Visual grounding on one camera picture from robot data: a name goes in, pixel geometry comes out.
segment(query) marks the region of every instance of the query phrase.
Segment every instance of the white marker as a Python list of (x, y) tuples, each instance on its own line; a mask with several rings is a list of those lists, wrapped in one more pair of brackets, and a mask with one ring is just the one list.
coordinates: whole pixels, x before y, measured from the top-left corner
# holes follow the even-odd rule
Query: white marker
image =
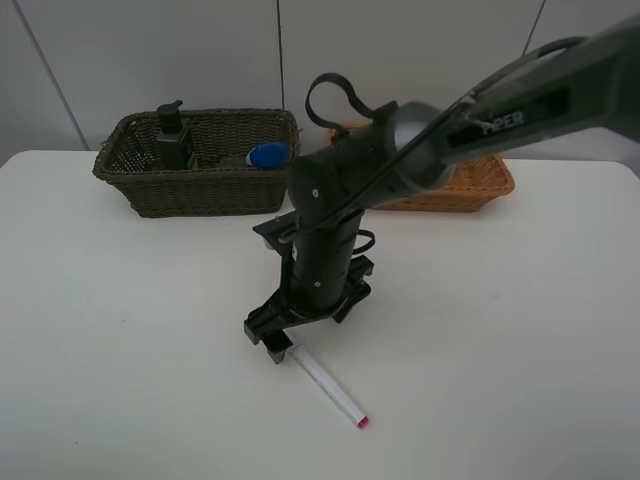
[(351, 422), (360, 430), (369, 425), (369, 417), (349, 398), (340, 385), (316, 362), (304, 345), (295, 345), (289, 351), (298, 364), (304, 368), (311, 378), (325, 391), (340, 410), (346, 413)]

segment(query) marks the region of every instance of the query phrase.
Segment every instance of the white wall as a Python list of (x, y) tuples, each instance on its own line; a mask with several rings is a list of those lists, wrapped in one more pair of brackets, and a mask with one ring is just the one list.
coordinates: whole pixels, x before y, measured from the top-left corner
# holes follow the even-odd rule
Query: white wall
[(89, 145), (125, 115), (280, 108), (275, 2), (20, 0)]
[(0, 0), (0, 166), (32, 149), (82, 143), (13, 4)]
[[(573, 35), (593, 35), (640, 13), (640, 0), (549, 0), (530, 48)], [(598, 128), (506, 152), (513, 158), (609, 160), (622, 162), (640, 176), (640, 145)]]
[[(276, 0), (18, 0), (71, 111), (97, 149), (123, 116), (181, 98), (186, 108), (281, 105)], [(540, 0), (280, 0), (286, 107), (303, 150), (326, 133), (306, 117), (309, 83), (350, 78), (372, 107), (396, 99), (444, 107), (516, 58)], [(11, 0), (0, 0), (0, 164), (31, 148), (81, 149), (80, 137)], [(638, 0), (548, 0), (531, 48), (592, 34), (640, 12)], [(361, 121), (321, 86), (319, 113)], [(507, 152), (635, 165), (637, 144), (606, 131)]]

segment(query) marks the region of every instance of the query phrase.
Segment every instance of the black cable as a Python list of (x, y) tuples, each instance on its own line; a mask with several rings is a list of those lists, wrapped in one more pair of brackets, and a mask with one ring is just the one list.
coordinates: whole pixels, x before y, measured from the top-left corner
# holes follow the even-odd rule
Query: black cable
[(527, 37), (527, 41), (524, 44), (524, 48), (522, 49), (522, 57), (527, 50), (529, 49), (529, 44), (531, 43), (531, 39), (533, 38), (533, 34), (536, 31), (536, 27), (538, 26), (538, 22), (540, 21), (540, 16), (542, 16), (542, 11), (544, 10), (545, 5), (547, 4), (547, 0), (542, 0), (540, 3), (540, 8), (538, 9), (538, 14), (536, 15), (536, 19), (533, 21), (533, 25), (531, 25), (531, 30), (529, 31), (529, 36)]
[(535, 61), (539, 58), (542, 58), (550, 53), (556, 52), (558, 50), (566, 50), (568, 48), (575, 47), (580, 44), (586, 37), (568, 37), (561, 40), (556, 40), (551, 43), (548, 43), (542, 47), (536, 48), (532, 50), (527, 55), (520, 57), (519, 59), (511, 62), (509, 65), (502, 67), (497, 72), (493, 73), (480, 83), (478, 83), (473, 89), (463, 95), (460, 99), (454, 102), (450, 107), (448, 107), (444, 112), (438, 115), (435, 120), (429, 123), (420, 133), (418, 133), (413, 140), (407, 143), (404, 147), (402, 147), (395, 156), (390, 157), (387, 161), (385, 161), (378, 169), (367, 179), (367, 181), (362, 184), (362, 186), (357, 189), (355, 192), (347, 196), (342, 202), (340, 202), (333, 210), (324, 215), (320, 220), (316, 223), (309, 225), (307, 227), (302, 227), (299, 230), (296, 230), (288, 235), (284, 235), (279, 240), (281, 243), (288, 243), (297, 238), (300, 238), (303, 235), (311, 233), (314, 230), (326, 225), (334, 217), (340, 215), (344, 210), (349, 208), (353, 203), (357, 202), (370, 188), (372, 188), (376, 183), (378, 183), (389, 171), (395, 167), (395, 164), (401, 161), (404, 157), (406, 157), (409, 152), (411, 152), (418, 144), (423, 142), (435, 129), (439, 128), (445, 121), (449, 120), (449, 118), (454, 113), (459, 113), (456, 110), (461, 110), (465, 106), (469, 106), (469, 103), (465, 103), (466, 100), (470, 98), (475, 101), (477, 95), (481, 94), (491, 86), (495, 85), (498, 81), (502, 80), (507, 75), (512, 74), (517, 69), (521, 68), (525, 64), (528, 64), (532, 61)]
[(309, 87), (309, 91), (307, 92), (307, 98), (304, 101), (304, 108), (307, 112), (307, 116), (313, 123), (319, 127), (333, 128), (336, 132), (339, 132), (342, 135), (348, 135), (349, 133), (349, 131), (339, 123), (330, 122), (320, 117), (320, 115), (313, 110), (313, 107), (311, 107), (311, 93), (313, 93), (313, 90), (321, 83), (333, 83), (340, 87), (340, 89), (347, 95), (349, 105), (351, 105), (356, 112), (365, 118), (373, 119), (373, 110), (367, 107), (362, 100), (360, 100), (360, 97), (356, 94), (356, 90), (353, 88), (353, 85), (351, 85), (349, 80), (338, 73), (323, 73), (313, 81)]
[(360, 255), (361, 253), (366, 252), (376, 244), (376, 236), (373, 234), (372, 231), (360, 229), (358, 230), (358, 235), (362, 237), (367, 237), (369, 241), (365, 243), (363, 246), (354, 249), (352, 255)]

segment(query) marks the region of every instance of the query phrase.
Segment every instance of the orange wicker basket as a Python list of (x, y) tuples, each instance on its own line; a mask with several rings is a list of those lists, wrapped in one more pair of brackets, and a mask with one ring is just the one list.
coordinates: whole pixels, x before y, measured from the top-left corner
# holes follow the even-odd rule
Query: orange wicker basket
[[(359, 125), (347, 125), (356, 130)], [(329, 131), (329, 141), (335, 135)], [(449, 183), (440, 190), (390, 203), (381, 210), (429, 212), (477, 212), (484, 205), (513, 191), (516, 184), (500, 155), (487, 155), (456, 167)]]

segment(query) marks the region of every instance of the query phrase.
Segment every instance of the dark brown wicker basket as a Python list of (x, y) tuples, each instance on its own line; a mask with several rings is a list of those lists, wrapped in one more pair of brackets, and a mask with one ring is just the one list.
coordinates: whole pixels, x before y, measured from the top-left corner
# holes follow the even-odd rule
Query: dark brown wicker basket
[(163, 170), (155, 112), (122, 119), (98, 153), (93, 173), (120, 190), (141, 217), (248, 215), (277, 211), (287, 168), (217, 168), (222, 157), (246, 155), (282, 142), (289, 161), (298, 156), (298, 125), (284, 110), (185, 110), (198, 158), (197, 170)]

